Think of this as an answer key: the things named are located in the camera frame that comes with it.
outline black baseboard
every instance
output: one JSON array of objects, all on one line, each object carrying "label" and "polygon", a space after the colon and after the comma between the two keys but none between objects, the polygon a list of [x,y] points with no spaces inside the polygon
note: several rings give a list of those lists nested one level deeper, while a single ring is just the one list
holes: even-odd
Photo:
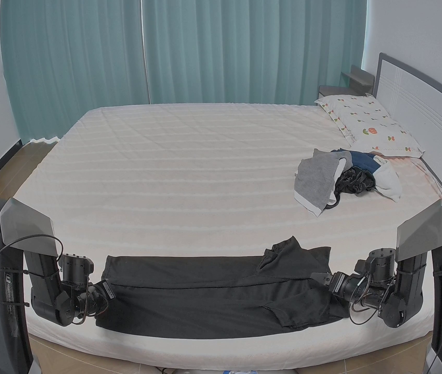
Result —
[{"label": "black baseboard", "polygon": [[20,148],[22,148],[22,141],[18,140],[13,147],[11,147],[6,154],[4,154],[1,158],[0,158],[0,170],[3,168],[3,166],[6,165],[6,163],[12,159],[12,156],[15,155],[16,153],[18,153],[18,151],[20,150]]}]

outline teal curtain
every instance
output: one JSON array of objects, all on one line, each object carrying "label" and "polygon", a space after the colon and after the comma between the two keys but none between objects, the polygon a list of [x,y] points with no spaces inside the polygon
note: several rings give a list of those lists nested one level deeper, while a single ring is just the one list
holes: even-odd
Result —
[{"label": "teal curtain", "polygon": [[86,111],[177,102],[311,104],[361,66],[366,0],[2,0],[22,140]]},{"label": "teal curtain", "polygon": [[1,52],[23,142],[87,111],[148,104],[140,0],[2,0]]}]

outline tiled floor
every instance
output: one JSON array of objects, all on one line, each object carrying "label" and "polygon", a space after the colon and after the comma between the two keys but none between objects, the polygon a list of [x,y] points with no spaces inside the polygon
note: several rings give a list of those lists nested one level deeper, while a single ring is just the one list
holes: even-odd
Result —
[{"label": "tiled floor", "polygon": [[[46,143],[24,146],[0,171],[0,197],[13,196],[52,147],[53,144]],[[299,374],[420,374],[429,341],[430,334],[427,334],[406,344],[298,371]],[[43,374],[159,373],[155,367],[88,355],[33,336],[31,346],[39,357]]]}]

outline pillow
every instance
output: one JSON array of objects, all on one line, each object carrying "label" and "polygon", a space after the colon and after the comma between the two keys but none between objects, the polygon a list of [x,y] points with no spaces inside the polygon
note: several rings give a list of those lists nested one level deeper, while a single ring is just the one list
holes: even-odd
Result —
[{"label": "pillow", "polygon": [[424,152],[371,95],[327,96],[315,102],[335,121],[354,151],[413,158],[420,158]]}]

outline fitted bed sheet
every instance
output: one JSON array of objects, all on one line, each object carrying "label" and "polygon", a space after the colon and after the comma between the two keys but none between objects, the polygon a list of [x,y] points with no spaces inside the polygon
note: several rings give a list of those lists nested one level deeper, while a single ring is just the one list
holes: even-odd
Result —
[{"label": "fitted bed sheet", "polygon": [[[419,159],[392,159],[403,195],[342,195],[319,217],[294,199],[294,172],[313,148],[348,148],[317,106],[161,104],[86,113],[15,198],[51,217],[66,253],[249,256],[295,236],[331,246],[332,271],[396,245],[396,228],[442,197]],[[30,298],[25,276],[25,298]],[[375,317],[257,338],[178,340],[116,333],[87,320],[59,327],[27,309],[29,332],[95,355],[185,369],[289,369],[348,358],[425,335],[432,328],[430,257],[421,311],[398,329]],[[355,315],[357,321],[370,311]]]}]

